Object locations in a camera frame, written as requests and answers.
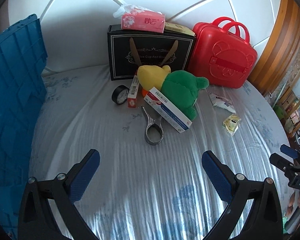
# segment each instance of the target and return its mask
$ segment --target red suitcase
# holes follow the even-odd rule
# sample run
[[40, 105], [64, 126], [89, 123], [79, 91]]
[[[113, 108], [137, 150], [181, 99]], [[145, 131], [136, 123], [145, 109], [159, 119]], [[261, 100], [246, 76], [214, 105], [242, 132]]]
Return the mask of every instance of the red suitcase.
[[[230, 20], [222, 28], [218, 24]], [[236, 33], [229, 32], [236, 27]], [[245, 40], [240, 38], [241, 26], [245, 31]], [[257, 52], [250, 45], [247, 28], [230, 18], [218, 18], [213, 23], [198, 23], [193, 31], [197, 42], [194, 46], [188, 71], [193, 75], [206, 77], [210, 84], [230, 88], [239, 88], [249, 76], [257, 60]]]

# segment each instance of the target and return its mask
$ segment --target bed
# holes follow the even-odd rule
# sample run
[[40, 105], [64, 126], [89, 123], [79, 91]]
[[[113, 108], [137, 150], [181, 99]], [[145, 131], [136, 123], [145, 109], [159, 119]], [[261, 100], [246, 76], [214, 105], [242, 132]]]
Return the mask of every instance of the bed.
[[[53, 179], [90, 149], [98, 150], [100, 166], [75, 206], [100, 239], [202, 239], [226, 207], [202, 168], [206, 150], [248, 179], [273, 178], [284, 214], [291, 189], [269, 156], [280, 145], [289, 145], [288, 139], [274, 111], [248, 81], [240, 89], [211, 85], [200, 91], [191, 128], [179, 134], [163, 121], [165, 135], [157, 146], [144, 139], [142, 96], [135, 109], [111, 100], [113, 90], [129, 87], [131, 80], [110, 81], [108, 65], [55, 74], [44, 83], [47, 96], [35, 127], [29, 176]], [[209, 92], [232, 100], [242, 119], [234, 136], [222, 127], [230, 113], [212, 106]], [[71, 237], [50, 204], [62, 233]], [[247, 202], [233, 236], [251, 204]]]

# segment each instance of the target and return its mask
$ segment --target yellow plush toy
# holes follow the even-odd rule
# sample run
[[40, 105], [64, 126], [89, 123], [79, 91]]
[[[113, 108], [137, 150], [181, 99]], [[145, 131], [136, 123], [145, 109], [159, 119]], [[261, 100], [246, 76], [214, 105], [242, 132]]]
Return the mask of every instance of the yellow plush toy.
[[171, 73], [171, 69], [168, 65], [161, 67], [143, 65], [138, 68], [137, 76], [139, 82], [144, 90], [149, 91], [155, 87], [157, 90], [161, 90], [162, 84]]
[[196, 77], [184, 70], [176, 70], [171, 73], [168, 65], [162, 68], [149, 65], [140, 66], [137, 76], [144, 90], [157, 88], [190, 120], [197, 115], [193, 106], [199, 90], [209, 86], [208, 79]]

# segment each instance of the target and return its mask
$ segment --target blue crate lid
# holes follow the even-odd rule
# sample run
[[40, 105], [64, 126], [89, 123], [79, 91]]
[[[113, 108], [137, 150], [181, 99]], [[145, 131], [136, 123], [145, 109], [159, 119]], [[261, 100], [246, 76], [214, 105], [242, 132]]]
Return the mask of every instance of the blue crate lid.
[[14, 239], [34, 127], [46, 94], [40, 76], [46, 61], [35, 14], [0, 34], [0, 224]]

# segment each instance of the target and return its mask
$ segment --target green object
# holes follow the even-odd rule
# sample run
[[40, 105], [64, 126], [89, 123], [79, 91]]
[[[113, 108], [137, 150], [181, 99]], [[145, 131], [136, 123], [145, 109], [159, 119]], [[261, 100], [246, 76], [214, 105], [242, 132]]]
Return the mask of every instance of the green object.
[[194, 104], [200, 89], [206, 89], [209, 81], [184, 70], [176, 70], [165, 78], [161, 92], [191, 121], [196, 118]]
[[279, 118], [279, 120], [284, 118], [283, 111], [278, 105], [275, 105], [273, 107], [273, 110], [274, 110], [275, 114], [277, 115], [277, 117]]
[[284, 225], [286, 224], [286, 222], [288, 221], [288, 218], [287, 217], [283, 217], [282, 218], [282, 223], [283, 223], [283, 233], [287, 233], [287, 231], [284, 229]]

